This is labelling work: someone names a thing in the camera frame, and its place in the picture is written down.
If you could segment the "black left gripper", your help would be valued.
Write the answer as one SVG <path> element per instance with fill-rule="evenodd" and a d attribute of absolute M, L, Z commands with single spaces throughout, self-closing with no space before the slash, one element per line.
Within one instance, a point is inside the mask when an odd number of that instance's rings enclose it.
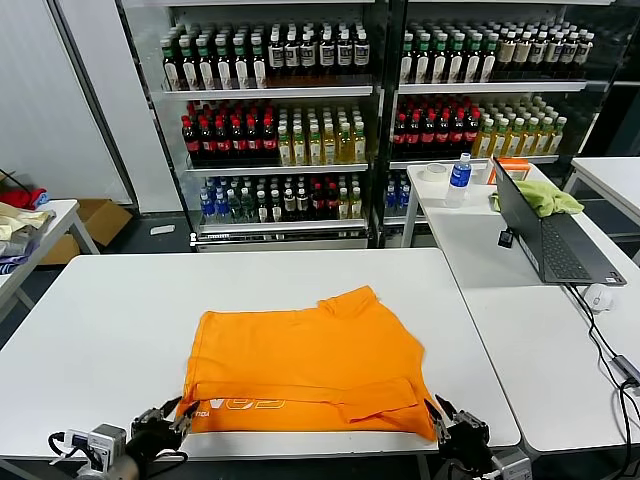
<path fill-rule="evenodd" d="M 188 455 L 180 448 L 191 431 L 198 403 L 190 404 L 174 422 L 155 422 L 165 420 L 181 399 L 179 396 L 167 400 L 161 407 L 149 408 L 134 418 L 131 439 L 127 443 L 127 455 L 134 460 L 138 468 L 147 468 L 165 450 L 170 451 L 170 456 L 180 457 L 182 463 L 187 461 Z"/>

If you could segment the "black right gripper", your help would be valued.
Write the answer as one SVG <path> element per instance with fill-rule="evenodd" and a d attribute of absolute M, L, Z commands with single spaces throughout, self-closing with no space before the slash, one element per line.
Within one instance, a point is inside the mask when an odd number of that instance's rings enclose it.
<path fill-rule="evenodd" d="M 445 415 L 455 423 L 446 427 L 440 411 L 429 400 L 424 400 L 436 433 L 439 454 L 446 460 L 453 460 L 472 477 L 491 473 L 494 464 L 488 446 L 488 425 L 466 410 L 457 410 L 438 394 L 435 398 Z"/>

